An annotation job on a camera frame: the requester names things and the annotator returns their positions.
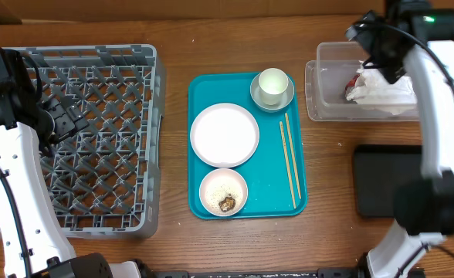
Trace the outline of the white napkin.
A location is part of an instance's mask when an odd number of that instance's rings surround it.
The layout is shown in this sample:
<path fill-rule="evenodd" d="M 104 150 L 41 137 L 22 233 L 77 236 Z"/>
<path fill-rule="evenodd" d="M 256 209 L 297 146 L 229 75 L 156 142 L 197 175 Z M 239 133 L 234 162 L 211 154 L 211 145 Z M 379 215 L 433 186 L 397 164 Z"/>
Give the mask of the white napkin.
<path fill-rule="evenodd" d="M 409 76 L 402 76 L 397 82 L 390 84 L 378 69 L 365 69 L 361 66 L 357 73 L 360 77 L 348 101 L 393 115 L 415 108 L 417 98 Z"/>

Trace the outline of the red snack wrapper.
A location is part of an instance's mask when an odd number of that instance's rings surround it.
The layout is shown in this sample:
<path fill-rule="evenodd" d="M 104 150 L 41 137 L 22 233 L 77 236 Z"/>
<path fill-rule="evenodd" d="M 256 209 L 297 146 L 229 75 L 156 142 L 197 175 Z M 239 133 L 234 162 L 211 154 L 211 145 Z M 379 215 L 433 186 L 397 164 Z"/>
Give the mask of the red snack wrapper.
<path fill-rule="evenodd" d="M 359 73 L 354 75 L 354 77 L 347 83 L 346 87 L 344 88 L 344 95 L 345 95 L 346 100 L 350 100 L 351 99 L 350 98 L 351 92 L 355 88 L 357 79 L 359 77 L 360 77 Z"/>

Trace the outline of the white cup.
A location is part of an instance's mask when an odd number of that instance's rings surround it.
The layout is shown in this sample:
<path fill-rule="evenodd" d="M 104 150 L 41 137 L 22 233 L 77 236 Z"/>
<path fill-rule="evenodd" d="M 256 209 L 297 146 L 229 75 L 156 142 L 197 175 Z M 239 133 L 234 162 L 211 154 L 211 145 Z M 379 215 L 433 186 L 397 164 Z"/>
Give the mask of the white cup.
<path fill-rule="evenodd" d="M 288 86 L 288 77 L 281 69 L 265 69 L 259 75 L 261 99 L 267 105 L 279 103 Z"/>

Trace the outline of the large white plate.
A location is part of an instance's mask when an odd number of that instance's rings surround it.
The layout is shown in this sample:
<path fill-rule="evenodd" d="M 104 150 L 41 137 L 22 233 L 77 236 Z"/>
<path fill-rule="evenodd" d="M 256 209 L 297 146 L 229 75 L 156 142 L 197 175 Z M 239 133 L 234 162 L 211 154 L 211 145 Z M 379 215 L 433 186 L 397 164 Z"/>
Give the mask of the large white plate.
<path fill-rule="evenodd" d="M 217 103 L 193 120 L 189 139 L 201 161 L 216 168 L 234 168 L 254 155 L 260 133 L 254 116 L 246 108 Z"/>

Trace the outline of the brown food scrap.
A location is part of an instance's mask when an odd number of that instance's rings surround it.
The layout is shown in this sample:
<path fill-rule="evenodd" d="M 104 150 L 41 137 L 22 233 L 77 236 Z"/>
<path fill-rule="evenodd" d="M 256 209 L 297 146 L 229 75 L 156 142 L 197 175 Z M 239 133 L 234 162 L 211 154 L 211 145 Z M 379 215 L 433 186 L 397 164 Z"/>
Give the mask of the brown food scrap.
<path fill-rule="evenodd" d="M 235 208 L 236 200 L 232 195 L 228 194 L 219 202 L 219 209 L 221 212 L 230 212 Z"/>

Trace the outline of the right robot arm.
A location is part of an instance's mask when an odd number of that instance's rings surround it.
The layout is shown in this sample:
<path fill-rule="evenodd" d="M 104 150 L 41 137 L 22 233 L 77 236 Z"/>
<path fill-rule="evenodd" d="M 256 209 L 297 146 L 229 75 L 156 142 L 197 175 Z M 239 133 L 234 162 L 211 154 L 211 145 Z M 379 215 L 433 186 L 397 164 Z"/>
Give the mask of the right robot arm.
<path fill-rule="evenodd" d="M 422 179 L 395 193 L 395 220 L 352 268 L 324 277 L 421 277 L 417 262 L 454 235 L 454 9 L 427 1 L 387 1 L 346 32 L 367 53 L 367 69 L 389 83 L 409 76 L 422 132 Z"/>

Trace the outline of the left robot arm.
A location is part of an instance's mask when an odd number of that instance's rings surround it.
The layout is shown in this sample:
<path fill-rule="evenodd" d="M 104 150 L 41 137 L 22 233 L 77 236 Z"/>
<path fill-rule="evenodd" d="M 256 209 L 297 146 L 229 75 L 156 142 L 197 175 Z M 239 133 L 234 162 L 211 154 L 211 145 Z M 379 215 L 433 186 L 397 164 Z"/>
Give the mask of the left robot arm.
<path fill-rule="evenodd" d="M 44 100 L 35 61 L 0 48 L 0 231 L 7 277 L 110 277 L 99 253 L 77 256 L 41 169 L 53 145 L 88 127 L 71 97 Z"/>

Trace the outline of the grey dishwasher rack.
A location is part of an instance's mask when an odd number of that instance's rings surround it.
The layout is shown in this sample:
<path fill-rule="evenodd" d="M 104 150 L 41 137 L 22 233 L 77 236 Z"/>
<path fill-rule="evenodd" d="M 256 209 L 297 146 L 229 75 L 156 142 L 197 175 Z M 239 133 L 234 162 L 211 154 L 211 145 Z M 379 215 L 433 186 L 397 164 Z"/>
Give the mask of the grey dishwasher rack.
<path fill-rule="evenodd" d="M 69 237 L 152 236 L 158 227 L 159 135 L 166 70 L 150 44 L 23 47 L 44 100 L 72 97 L 89 127 L 42 156 Z"/>

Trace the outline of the clear plastic bin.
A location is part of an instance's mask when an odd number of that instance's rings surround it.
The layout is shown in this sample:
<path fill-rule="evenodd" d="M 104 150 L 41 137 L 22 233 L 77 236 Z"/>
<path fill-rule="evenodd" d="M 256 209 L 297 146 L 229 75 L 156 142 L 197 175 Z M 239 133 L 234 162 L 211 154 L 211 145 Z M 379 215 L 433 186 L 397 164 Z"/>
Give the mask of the clear plastic bin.
<path fill-rule="evenodd" d="M 367 53 L 355 42 L 322 42 L 305 67 L 307 113 L 314 121 L 417 121 L 413 103 L 360 104 L 344 89 Z"/>

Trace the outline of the right wooden chopstick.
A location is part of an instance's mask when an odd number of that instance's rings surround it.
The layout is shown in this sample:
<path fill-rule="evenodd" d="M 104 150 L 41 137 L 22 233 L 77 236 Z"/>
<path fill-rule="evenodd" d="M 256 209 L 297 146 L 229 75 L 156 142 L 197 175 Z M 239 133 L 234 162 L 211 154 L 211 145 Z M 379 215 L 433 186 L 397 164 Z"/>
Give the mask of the right wooden chopstick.
<path fill-rule="evenodd" d="M 287 127 L 287 133 L 289 135 L 289 143 L 290 143 L 290 152 L 291 152 L 291 157 L 293 161 L 293 170 L 296 178 L 296 188 L 297 188 L 297 193 L 299 199 L 301 199 L 301 190 L 300 190 L 300 181 L 299 181 L 299 175 L 298 175 L 298 170 L 297 170 L 297 164 L 296 164 L 296 157 L 295 157 L 295 151 L 294 151 L 294 146 L 293 146 L 293 137 L 292 137 L 292 132 L 290 128 L 290 121 L 288 117 L 288 113 L 285 113 L 285 121 L 286 121 L 286 127 Z"/>

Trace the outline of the wooden chopstick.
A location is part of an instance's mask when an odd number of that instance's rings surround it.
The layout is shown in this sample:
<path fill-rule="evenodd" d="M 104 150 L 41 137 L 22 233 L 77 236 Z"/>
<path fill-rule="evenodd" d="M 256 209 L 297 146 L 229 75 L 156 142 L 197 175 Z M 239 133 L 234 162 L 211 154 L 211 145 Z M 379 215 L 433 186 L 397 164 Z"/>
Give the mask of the wooden chopstick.
<path fill-rule="evenodd" d="M 300 190 L 300 181 L 299 181 L 299 175 L 298 175 L 298 170 L 297 170 L 297 164 L 296 164 L 296 157 L 295 157 L 295 151 L 294 151 L 294 146 L 293 146 L 293 137 L 292 137 L 292 132 L 290 128 L 290 121 L 288 117 L 288 113 L 285 113 L 285 121 L 286 121 L 286 127 L 287 127 L 287 133 L 289 135 L 289 143 L 290 143 L 290 152 L 291 152 L 291 157 L 293 161 L 293 170 L 296 178 L 296 188 L 297 188 L 297 193 L 299 199 L 301 199 L 301 190 Z"/>
<path fill-rule="evenodd" d="M 281 135 L 283 153 L 284 153 L 284 159 L 285 159 L 285 165 L 286 165 L 286 173 L 287 173 L 289 187 L 290 187 L 290 195 L 291 195 L 291 199 L 292 199 L 293 208 L 295 209 L 296 208 L 296 198 L 295 198 L 295 191 L 294 191 L 294 186 L 293 186 L 293 175 L 292 175 L 292 171 L 291 171 L 291 167 L 290 167 L 291 165 L 289 162 L 288 149 L 287 149 L 287 145 L 286 145 L 285 129 L 284 129 L 282 121 L 279 122 L 279 126 L 280 126 L 280 135 Z"/>

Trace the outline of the black tray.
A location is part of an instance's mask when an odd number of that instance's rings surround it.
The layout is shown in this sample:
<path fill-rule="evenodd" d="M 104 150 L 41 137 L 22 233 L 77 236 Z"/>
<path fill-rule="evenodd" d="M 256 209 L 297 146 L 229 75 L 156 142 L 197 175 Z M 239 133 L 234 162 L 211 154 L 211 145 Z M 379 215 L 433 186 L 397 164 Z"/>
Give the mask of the black tray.
<path fill-rule="evenodd" d="M 395 190 L 421 179 L 420 145 L 360 144 L 352 155 L 357 212 L 391 218 Z"/>

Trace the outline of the grey saucer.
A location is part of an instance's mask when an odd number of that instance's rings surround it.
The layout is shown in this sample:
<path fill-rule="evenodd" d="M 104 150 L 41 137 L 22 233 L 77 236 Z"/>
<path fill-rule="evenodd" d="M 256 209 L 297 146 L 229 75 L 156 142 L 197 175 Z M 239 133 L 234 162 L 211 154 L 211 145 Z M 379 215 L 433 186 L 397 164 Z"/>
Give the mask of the grey saucer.
<path fill-rule="evenodd" d="M 261 73 L 258 73 L 255 78 L 252 80 L 251 85 L 250 85 L 250 95 L 256 106 L 264 112 L 267 113 L 275 113 L 278 111 L 283 110 L 284 108 L 288 107 L 290 103 L 292 102 L 296 91 L 294 87 L 293 80 L 288 77 L 288 87 L 286 91 L 282 94 L 281 99 L 278 103 L 269 105 L 265 104 L 262 101 L 262 94 L 261 94 L 261 89 L 259 86 L 259 76 Z"/>

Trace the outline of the left wooden chopstick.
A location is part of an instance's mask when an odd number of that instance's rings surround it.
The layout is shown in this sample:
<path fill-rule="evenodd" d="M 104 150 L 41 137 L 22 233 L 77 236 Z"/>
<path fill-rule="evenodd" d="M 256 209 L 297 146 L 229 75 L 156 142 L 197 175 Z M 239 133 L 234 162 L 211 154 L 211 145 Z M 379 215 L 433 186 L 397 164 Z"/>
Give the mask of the left wooden chopstick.
<path fill-rule="evenodd" d="M 296 208 L 296 198 L 295 198 L 295 191 L 294 191 L 294 186 L 293 186 L 293 175 L 292 175 L 292 171 L 291 171 L 291 167 L 290 167 L 291 165 L 289 162 L 288 149 L 287 149 L 287 145 L 286 145 L 285 129 L 284 129 L 282 121 L 279 122 L 279 126 L 280 126 L 280 135 L 281 135 L 283 153 L 284 153 L 284 159 L 285 159 L 285 165 L 286 165 L 286 173 L 287 173 L 289 187 L 290 187 L 290 195 L 291 195 L 291 199 L 292 199 L 293 208 L 295 209 Z"/>

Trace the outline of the teal plastic tray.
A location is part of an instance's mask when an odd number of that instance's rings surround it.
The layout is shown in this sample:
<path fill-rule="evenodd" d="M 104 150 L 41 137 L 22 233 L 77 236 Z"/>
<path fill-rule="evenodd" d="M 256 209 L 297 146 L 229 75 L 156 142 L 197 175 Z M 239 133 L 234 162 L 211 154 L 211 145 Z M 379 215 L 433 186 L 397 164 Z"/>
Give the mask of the teal plastic tray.
<path fill-rule="evenodd" d="M 188 88 L 188 130 L 193 120 L 205 108 L 217 103 L 233 103 L 246 108 L 255 118 L 260 132 L 259 145 L 254 155 L 234 168 L 244 177 L 249 196 L 241 212 L 234 219 L 284 217 L 300 214 L 308 202 L 307 180 L 300 131 L 300 117 L 296 97 L 281 111 L 261 111 L 250 95 L 254 73 L 223 73 L 194 78 Z M 288 113 L 293 137 L 301 199 L 298 197 L 293 170 L 285 113 Z M 289 162 L 293 175 L 296 208 L 293 208 L 283 153 L 279 122 L 283 122 Z"/>

